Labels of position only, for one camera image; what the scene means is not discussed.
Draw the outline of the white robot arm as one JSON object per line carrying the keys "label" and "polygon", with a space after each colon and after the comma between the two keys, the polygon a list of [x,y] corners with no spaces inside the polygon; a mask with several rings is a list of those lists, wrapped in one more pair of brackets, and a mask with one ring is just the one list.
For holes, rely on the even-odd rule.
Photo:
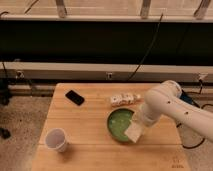
{"label": "white robot arm", "polygon": [[173,80],[150,88],[144,95],[134,121],[151,127],[164,114],[213,142],[213,113],[184,102],[180,99],[181,95],[181,86]]}

